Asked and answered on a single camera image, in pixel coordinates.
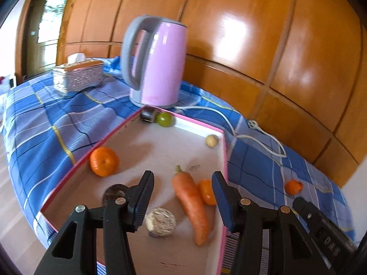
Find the wooden wall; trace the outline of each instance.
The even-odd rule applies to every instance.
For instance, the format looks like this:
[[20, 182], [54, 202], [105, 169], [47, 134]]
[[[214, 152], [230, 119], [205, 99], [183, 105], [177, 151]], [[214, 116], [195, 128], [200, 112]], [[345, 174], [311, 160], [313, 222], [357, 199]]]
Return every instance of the wooden wall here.
[[184, 80], [256, 119], [339, 186], [367, 151], [367, 32], [346, 0], [69, 0], [58, 62], [120, 55], [142, 14], [189, 28]]

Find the lime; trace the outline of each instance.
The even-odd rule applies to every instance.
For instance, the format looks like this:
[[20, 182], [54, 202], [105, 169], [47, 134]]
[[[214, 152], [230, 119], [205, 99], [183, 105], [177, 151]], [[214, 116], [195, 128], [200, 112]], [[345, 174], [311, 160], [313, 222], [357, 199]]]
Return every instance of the lime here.
[[172, 125], [172, 115], [168, 112], [162, 112], [157, 116], [157, 123], [162, 127], [170, 127]]

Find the pink kettle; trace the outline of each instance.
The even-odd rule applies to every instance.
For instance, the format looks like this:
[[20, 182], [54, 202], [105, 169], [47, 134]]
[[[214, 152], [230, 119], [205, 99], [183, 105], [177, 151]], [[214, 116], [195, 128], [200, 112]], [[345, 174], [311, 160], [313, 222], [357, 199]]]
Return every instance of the pink kettle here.
[[[141, 36], [133, 50], [139, 32]], [[135, 105], [170, 108], [178, 101], [184, 72], [187, 27], [164, 17], [143, 15], [126, 30], [121, 49], [122, 77], [131, 87], [130, 100]]]

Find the blue checkered cloth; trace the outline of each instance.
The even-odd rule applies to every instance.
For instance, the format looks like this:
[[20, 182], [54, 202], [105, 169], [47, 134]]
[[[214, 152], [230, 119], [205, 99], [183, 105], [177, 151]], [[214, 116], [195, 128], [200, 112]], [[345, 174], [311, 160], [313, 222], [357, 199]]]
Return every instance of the blue checkered cloth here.
[[[138, 110], [129, 100], [129, 87], [121, 80], [119, 58], [101, 60], [107, 77], [98, 88], [62, 98], [53, 88], [52, 74], [46, 74], [15, 87], [6, 98], [1, 132], [9, 175], [24, 214], [45, 247], [56, 235], [39, 212], [45, 199], [84, 154]], [[237, 134], [253, 136], [280, 152], [269, 136], [250, 129], [247, 120], [229, 104], [200, 88], [182, 82], [179, 105], [219, 110]], [[294, 197], [285, 193], [284, 183], [296, 179], [303, 183], [299, 196], [315, 204], [354, 239], [350, 210], [340, 189], [295, 151], [284, 146], [287, 158], [272, 156], [252, 140], [235, 138], [224, 119], [212, 111], [176, 112], [225, 131], [230, 185], [243, 197], [271, 209], [291, 207]], [[234, 247], [227, 244], [227, 250]], [[231, 267], [228, 251], [223, 267]], [[101, 265], [98, 271], [105, 274]]]

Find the wooden floor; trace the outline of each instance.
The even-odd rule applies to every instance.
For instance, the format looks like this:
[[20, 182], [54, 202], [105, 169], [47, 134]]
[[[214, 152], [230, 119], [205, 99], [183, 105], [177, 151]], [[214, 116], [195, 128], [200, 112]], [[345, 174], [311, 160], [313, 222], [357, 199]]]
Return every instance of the wooden floor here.
[[23, 275], [33, 275], [45, 248], [21, 211], [6, 164], [0, 135], [0, 243]]

